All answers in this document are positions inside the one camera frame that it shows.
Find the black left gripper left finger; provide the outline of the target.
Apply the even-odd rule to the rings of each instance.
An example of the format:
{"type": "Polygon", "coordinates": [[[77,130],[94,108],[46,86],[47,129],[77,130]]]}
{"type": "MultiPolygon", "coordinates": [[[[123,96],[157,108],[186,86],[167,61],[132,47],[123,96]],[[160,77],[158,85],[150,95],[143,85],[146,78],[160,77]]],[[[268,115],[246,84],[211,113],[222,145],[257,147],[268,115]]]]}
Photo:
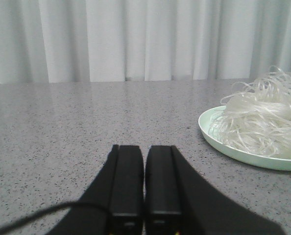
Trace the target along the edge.
{"type": "Polygon", "coordinates": [[[136,145],[114,145],[102,169],[80,197],[110,213],[76,207],[50,235],[140,235],[143,230],[144,162],[136,145]]]}

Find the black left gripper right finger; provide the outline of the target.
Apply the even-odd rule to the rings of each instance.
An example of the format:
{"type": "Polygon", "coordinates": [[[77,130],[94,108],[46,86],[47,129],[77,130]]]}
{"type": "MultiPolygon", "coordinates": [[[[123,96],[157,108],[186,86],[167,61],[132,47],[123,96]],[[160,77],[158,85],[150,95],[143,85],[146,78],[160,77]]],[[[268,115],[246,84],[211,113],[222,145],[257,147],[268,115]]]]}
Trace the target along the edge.
{"type": "Polygon", "coordinates": [[[283,235],[280,225],[223,195],[176,146],[150,148],[145,170],[148,235],[283,235]]]}

